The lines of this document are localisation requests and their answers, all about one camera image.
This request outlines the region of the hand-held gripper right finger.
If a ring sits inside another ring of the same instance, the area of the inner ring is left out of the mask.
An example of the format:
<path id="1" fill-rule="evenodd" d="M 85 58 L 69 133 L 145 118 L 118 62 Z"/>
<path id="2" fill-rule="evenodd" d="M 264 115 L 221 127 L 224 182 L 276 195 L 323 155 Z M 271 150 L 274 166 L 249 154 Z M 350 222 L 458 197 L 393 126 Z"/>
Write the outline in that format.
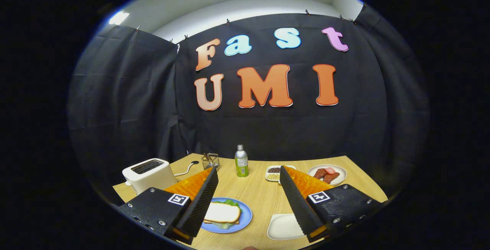
<path id="1" fill-rule="evenodd" d="M 280 170 L 287 201 L 310 243 L 353 229 L 383 206 L 349 184 L 334 187 L 288 166 Z"/>

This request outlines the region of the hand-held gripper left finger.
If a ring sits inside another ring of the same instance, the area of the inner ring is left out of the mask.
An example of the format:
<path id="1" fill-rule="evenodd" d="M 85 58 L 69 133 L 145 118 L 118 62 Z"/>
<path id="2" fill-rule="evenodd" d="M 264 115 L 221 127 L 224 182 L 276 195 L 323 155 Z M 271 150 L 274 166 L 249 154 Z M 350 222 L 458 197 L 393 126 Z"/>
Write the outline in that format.
<path id="1" fill-rule="evenodd" d="M 151 187 L 118 207 L 118 212 L 169 240 L 191 244 L 198 235 L 219 179 L 211 167 L 166 190 Z"/>

